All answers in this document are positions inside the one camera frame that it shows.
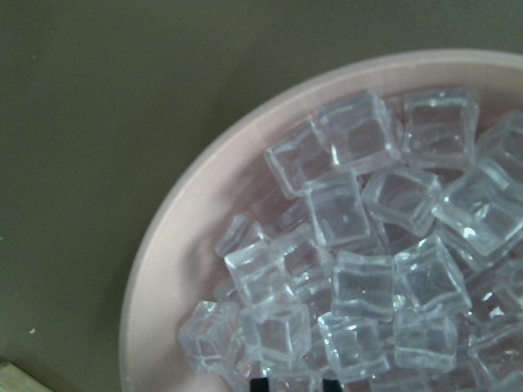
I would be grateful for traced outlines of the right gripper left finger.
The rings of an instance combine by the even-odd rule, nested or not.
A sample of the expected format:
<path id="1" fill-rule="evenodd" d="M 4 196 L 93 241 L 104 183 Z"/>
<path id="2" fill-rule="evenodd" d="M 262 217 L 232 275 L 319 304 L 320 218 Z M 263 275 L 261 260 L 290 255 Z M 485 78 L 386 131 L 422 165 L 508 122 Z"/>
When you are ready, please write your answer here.
<path id="1" fill-rule="evenodd" d="M 267 378 L 253 378 L 249 382 L 250 392 L 269 392 L 269 381 Z"/>

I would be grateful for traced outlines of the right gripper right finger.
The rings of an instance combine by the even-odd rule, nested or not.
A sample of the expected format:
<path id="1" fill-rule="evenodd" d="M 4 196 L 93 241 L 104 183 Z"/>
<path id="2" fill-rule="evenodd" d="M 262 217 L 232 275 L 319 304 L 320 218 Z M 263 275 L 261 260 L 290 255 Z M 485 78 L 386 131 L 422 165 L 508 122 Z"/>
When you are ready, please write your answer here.
<path id="1" fill-rule="evenodd" d="M 342 386 L 338 380 L 323 379 L 323 392 L 342 392 Z"/>

